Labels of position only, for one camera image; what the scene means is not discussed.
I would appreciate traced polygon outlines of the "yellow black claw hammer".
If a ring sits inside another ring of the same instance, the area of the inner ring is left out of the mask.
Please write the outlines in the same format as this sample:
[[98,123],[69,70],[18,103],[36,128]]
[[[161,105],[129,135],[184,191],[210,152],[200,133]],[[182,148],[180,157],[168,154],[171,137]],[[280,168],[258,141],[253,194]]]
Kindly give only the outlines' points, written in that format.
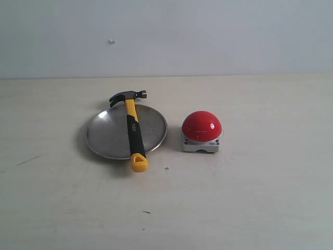
[[131,170],[134,172],[144,172],[149,168],[149,162],[145,154],[142,133],[135,107],[135,100],[137,98],[147,98],[147,92],[145,90],[139,92],[120,92],[109,99],[109,104],[110,107],[113,107],[119,102],[125,103],[127,113],[127,130],[131,153]]

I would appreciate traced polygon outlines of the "red dome push button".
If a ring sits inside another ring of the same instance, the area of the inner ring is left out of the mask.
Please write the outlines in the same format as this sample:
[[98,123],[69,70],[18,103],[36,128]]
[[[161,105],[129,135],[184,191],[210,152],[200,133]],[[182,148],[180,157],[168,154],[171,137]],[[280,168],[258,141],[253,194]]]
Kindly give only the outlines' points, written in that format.
[[193,153],[220,151],[220,136],[223,126],[211,112],[196,111],[188,115],[182,124],[183,151]]

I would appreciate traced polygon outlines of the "round steel plate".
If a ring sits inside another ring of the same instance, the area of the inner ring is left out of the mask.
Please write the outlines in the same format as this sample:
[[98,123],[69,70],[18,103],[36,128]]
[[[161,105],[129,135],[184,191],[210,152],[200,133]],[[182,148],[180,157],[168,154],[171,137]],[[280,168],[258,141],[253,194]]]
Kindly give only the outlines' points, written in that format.
[[[168,124],[164,116],[152,107],[137,104],[136,111],[145,153],[148,154],[162,144]],[[125,106],[113,106],[94,117],[87,125],[85,139],[89,149],[98,156],[113,160],[130,159]]]

